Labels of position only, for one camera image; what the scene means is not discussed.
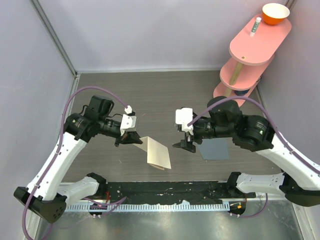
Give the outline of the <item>blue grey envelope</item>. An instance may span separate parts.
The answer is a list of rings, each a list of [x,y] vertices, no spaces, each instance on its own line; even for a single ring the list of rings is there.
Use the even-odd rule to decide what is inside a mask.
[[[228,143],[224,138],[203,139],[196,144],[197,150],[206,161],[229,160]]]

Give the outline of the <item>beige letter paper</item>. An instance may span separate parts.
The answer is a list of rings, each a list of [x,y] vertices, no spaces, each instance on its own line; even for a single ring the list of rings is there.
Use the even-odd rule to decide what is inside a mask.
[[[147,164],[160,169],[172,169],[168,148],[149,136],[140,138],[142,144],[134,144],[146,152]]]

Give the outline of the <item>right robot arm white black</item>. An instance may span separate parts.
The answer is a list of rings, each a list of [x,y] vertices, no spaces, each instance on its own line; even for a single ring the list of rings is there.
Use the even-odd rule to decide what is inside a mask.
[[[290,202],[313,207],[320,203],[320,166],[313,162],[279,132],[270,116],[245,115],[236,100],[238,96],[211,99],[204,113],[192,108],[175,111],[175,124],[184,138],[173,147],[196,152],[196,144],[206,139],[231,138],[245,150],[257,153],[281,169],[271,175],[232,172],[225,184],[230,197],[248,193],[265,193],[285,197]]]

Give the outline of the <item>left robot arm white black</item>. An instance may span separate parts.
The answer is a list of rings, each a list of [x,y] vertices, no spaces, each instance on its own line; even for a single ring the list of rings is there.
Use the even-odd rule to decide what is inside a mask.
[[[96,135],[114,138],[116,147],[143,143],[135,131],[137,117],[132,107],[125,107],[121,121],[111,118],[113,107],[110,98],[94,95],[80,113],[68,116],[62,128],[63,135],[45,164],[26,187],[20,186],[14,191],[14,197],[50,224],[77,201],[103,197],[107,192],[107,181],[93,172],[69,187],[60,184],[76,156]]]

